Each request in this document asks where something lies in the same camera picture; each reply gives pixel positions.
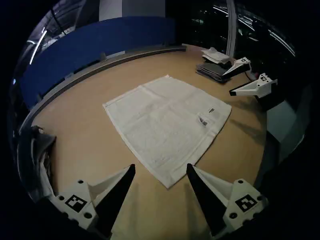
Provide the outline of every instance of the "white folded cloth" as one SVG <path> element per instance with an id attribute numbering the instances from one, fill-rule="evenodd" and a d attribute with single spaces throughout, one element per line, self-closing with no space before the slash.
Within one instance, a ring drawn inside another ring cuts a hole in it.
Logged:
<path id="1" fill-rule="evenodd" d="M 139 161 L 166 188 L 196 164 L 226 122 L 231 106 L 165 76 L 103 104 Z"/>
<path id="2" fill-rule="evenodd" d="M 204 53 L 202 55 L 204 58 L 210 60 L 211 62 L 217 63 L 217 64 L 219 64 L 219 63 L 225 64 L 230 59 L 229 56 L 227 56 L 221 52 L 218 52 L 213 47 L 206 49 L 206 50 L 202 50 L 202 52 Z"/>

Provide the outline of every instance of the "wall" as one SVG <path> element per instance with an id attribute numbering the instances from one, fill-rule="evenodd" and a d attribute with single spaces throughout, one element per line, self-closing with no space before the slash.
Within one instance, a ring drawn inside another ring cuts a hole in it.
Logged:
<path id="1" fill-rule="evenodd" d="M 166 16 L 165 0 L 122 0 L 122 16 Z"/>
<path id="2" fill-rule="evenodd" d="M 22 96 L 30 109 L 37 94 L 44 95 L 66 75 L 121 51 L 175 43 L 173 19 L 123 17 L 96 22 L 69 33 L 34 59 L 20 79 Z"/>
<path id="3" fill-rule="evenodd" d="M 121 17 L 122 0 L 100 0 L 99 21 Z"/>

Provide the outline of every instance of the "blue panel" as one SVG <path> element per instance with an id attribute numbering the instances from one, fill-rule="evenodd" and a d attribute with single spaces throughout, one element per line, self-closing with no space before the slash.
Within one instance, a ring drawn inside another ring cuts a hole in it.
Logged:
<path id="1" fill-rule="evenodd" d="M 20 81 L 28 108 L 36 95 L 46 93 L 71 72 L 110 55 L 144 46 L 175 42 L 173 19 L 123 17 L 96 22 L 75 30 L 44 50 L 27 68 Z"/>

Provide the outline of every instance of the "wooden table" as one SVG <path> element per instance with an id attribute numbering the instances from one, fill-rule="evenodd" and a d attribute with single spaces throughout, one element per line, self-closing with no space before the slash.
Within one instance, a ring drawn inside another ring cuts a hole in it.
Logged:
<path id="1" fill-rule="evenodd" d="M 52 153 L 54 188 L 78 179 L 103 180 L 129 164 L 136 175 L 113 227 L 119 239 L 207 239 L 208 227 L 187 176 L 167 190 L 122 141 L 102 104 L 169 74 L 230 104 L 232 112 L 197 167 L 233 182 L 253 184 L 266 137 L 266 114 L 253 96 L 230 96 L 245 74 L 219 84 L 195 73 L 201 52 L 171 52 L 120 64 L 73 86 L 44 108 L 33 125 L 57 136 Z"/>

